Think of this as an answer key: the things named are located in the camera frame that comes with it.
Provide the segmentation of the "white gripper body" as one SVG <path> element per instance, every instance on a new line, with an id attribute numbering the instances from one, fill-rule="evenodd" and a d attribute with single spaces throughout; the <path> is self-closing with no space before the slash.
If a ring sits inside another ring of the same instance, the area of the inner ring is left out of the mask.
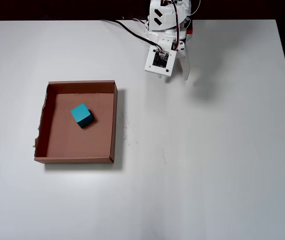
<path id="1" fill-rule="evenodd" d="M 170 28 L 165 30 L 149 30 L 147 39 L 158 44 L 162 51 L 169 53 L 177 51 L 178 53 L 186 53 L 187 47 L 187 30 L 186 28 Z"/>

